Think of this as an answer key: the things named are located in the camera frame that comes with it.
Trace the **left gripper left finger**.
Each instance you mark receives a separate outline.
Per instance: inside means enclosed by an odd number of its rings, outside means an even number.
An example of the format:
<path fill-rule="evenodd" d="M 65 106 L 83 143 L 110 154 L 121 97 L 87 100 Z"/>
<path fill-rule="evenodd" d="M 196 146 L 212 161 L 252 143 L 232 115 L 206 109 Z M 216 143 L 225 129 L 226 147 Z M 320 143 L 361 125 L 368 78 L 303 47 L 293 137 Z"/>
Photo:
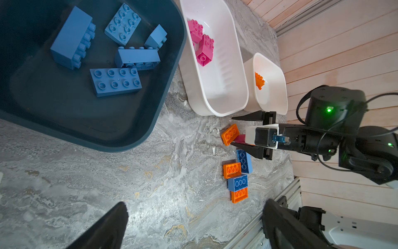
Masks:
<path fill-rule="evenodd" d="M 101 219 L 68 246 L 69 249 L 119 249 L 129 214 L 124 202 L 118 202 Z"/>

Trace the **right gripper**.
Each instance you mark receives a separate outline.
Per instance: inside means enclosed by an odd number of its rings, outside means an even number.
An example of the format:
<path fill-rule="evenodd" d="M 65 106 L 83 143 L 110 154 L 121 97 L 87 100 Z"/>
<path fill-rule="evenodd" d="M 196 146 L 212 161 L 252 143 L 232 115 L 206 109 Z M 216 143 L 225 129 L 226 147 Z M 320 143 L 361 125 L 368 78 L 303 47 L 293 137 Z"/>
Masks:
<path fill-rule="evenodd" d="M 257 111 L 244 116 L 232 117 L 233 120 L 261 121 L 262 124 L 271 125 L 276 123 L 276 112 Z M 278 143 L 278 149 L 296 151 L 306 155 L 333 156 L 339 146 L 339 136 L 326 134 L 321 141 L 323 132 L 315 131 L 307 126 L 299 124 L 279 124 L 279 134 L 288 137 L 290 144 Z M 258 159 L 273 159 L 273 150 L 261 146 L 248 145 L 232 142 L 231 145 L 244 150 Z"/>

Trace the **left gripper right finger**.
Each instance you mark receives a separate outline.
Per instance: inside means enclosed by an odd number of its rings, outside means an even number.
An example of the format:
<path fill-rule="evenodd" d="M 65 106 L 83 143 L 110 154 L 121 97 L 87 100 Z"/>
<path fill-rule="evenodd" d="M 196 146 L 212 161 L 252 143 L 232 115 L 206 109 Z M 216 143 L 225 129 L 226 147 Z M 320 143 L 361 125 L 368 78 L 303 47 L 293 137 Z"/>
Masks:
<path fill-rule="evenodd" d="M 267 235 L 273 249 L 332 248 L 323 234 L 325 226 L 321 224 L 325 210 L 304 206 L 293 211 L 272 199 L 267 200 L 263 210 L 271 222 Z"/>

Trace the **light blue lego brick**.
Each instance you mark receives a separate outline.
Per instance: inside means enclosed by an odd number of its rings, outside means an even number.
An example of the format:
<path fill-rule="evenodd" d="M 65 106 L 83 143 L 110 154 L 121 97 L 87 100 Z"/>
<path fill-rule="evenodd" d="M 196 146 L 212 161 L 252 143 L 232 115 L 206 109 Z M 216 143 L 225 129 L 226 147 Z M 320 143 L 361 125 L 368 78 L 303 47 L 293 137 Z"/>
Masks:
<path fill-rule="evenodd" d="M 251 174 L 253 172 L 251 155 L 242 149 L 237 149 L 237 161 L 241 164 L 241 172 Z"/>

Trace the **orange lego plate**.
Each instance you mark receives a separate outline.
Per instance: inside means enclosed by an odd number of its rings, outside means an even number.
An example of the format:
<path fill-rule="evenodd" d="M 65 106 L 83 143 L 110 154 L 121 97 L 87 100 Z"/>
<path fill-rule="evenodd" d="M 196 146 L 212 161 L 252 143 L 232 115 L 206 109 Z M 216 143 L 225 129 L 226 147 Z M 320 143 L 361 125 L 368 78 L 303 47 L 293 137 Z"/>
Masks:
<path fill-rule="evenodd" d="M 248 198 L 248 188 L 243 188 L 241 190 L 238 190 L 236 192 L 230 192 L 231 193 L 231 201 L 233 203 L 238 203 L 241 202 L 242 200 L 245 200 Z"/>
<path fill-rule="evenodd" d="M 231 125 L 227 130 L 221 135 L 222 141 L 225 146 L 229 146 L 235 139 L 240 135 L 239 129 L 236 124 Z"/>
<path fill-rule="evenodd" d="M 232 164 L 223 165 L 223 176 L 225 179 L 233 178 L 240 176 L 241 172 L 241 163 L 235 162 Z"/>

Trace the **orange lego top plate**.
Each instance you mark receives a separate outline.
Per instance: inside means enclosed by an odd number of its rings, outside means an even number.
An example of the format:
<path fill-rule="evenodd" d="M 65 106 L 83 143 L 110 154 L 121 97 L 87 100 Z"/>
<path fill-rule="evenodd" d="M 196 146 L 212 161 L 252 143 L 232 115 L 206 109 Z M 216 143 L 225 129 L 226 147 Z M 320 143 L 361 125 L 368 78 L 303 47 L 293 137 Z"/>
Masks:
<path fill-rule="evenodd" d="M 223 165 L 223 176 L 225 179 L 233 178 L 240 176 L 241 172 L 241 163 L 235 162 L 232 164 Z"/>

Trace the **long orange technic lego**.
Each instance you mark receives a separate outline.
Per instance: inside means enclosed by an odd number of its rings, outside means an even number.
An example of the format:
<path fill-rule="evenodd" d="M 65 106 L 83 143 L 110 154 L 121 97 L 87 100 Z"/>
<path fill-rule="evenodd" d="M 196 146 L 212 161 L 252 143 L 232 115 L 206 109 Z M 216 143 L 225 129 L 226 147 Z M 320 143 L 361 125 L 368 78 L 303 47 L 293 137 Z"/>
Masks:
<path fill-rule="evenodd" d="M 265 85 L 265 80 L 257 72 L 255 72 L 255 81 L 256 81 L 256 86 L 258 87 L 258 89 L 262 90 L 262 87 Z"/>

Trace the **orange lego bottom plate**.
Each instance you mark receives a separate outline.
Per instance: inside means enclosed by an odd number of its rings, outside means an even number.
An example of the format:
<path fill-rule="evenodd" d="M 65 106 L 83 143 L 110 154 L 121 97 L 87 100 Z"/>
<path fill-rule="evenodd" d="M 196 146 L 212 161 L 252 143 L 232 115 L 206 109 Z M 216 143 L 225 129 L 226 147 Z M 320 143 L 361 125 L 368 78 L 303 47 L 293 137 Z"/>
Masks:
<path fill-rule="evenodd" d="M 231 193 L 231 201 L 233 203 L 238 203 L 241 202 L 242 200 L 245 200 L 248 198 L 248 188 L 243 188 L 241 190 L 238 190 L 236 192 L 230 192 Z"/>

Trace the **pink square lego brick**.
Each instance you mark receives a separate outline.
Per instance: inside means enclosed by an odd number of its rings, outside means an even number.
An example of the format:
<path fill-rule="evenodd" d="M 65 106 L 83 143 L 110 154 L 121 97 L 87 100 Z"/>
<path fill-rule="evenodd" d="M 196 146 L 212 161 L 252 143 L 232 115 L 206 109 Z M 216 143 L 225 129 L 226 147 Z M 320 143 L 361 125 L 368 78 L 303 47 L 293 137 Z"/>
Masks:
<path fill-rule="evenodd" d="M 188 21 L 188 28 L 190 31 L 191 39 L 193 44 L 198 44 L 203 38 L 203 26 L 199 24 L 196 20 Z"/>

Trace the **small blue lego brick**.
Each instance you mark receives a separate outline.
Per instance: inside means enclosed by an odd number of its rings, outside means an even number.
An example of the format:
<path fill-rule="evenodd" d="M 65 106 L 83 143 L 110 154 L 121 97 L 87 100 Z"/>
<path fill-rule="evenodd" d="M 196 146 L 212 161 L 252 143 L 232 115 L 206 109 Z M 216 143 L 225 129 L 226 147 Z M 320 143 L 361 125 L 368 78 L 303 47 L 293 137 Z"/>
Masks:
<path fill-rule="evenodd" d="M 149 35 L 147 40 L 144 43 L 145 48 L 153 48 L 155 50 L 159 50 L 164 43 L 167 41 L 167 32 L 163 29 L 163 27 L 159 24 Z"/>

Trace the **blue lego double brick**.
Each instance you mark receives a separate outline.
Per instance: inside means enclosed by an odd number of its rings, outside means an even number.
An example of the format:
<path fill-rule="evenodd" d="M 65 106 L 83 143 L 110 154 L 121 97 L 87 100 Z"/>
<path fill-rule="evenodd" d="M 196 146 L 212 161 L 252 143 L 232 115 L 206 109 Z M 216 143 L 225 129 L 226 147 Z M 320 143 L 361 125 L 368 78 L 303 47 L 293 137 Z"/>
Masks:
<path fill-rule="evenodd" d="M 90 69 L 93 88 L 97 97 L 138 92 L 142 83 L 136 68 Z"/>

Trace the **long light blue lego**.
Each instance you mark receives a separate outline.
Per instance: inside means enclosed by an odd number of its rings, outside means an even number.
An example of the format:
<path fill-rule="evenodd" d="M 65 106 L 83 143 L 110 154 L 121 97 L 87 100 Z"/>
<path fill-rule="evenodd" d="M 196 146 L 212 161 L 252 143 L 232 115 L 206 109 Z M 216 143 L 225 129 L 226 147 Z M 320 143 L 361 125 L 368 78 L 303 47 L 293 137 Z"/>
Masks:
<path fill-rule="evenodd" d="M 75 6 L 50 48 L 54 61 L 71 70 L 80 68 L 95 30 L 92 17 Z"/>

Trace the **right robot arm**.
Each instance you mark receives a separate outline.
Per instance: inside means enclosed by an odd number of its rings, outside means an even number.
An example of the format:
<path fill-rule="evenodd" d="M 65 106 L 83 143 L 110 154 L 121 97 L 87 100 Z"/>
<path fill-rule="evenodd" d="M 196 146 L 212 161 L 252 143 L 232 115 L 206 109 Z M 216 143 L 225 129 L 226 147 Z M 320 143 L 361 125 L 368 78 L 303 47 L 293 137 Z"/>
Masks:
<path fill-rule="evenodd" d="M 369 99 L 361 90 L 321 85 L 302 97 L 309 103 L 306 117 L 297 124 L 276 123 L 274 112 L 257 111 L 240 120 L 260 121 L 244 134 L 225 132 L 228 144 L 237 148 L 239 161 L 250 156 L 272 158 L 273 151 L 287 150 L 308 155 L 323 166 L 338 156 L 339 172 L 352 172 L 383 185 L 398 179 L 398 134 L 378 126 L 362 126 Z M 323 220 L 326 211 L 303 206 L 297 211 L 280 201 L 267 200 L 262 214 L 265 239 L 273 249 L 363 249 L 387 246 L 386 235 L 360 230 L 356 223 L 344 228 Z"/>

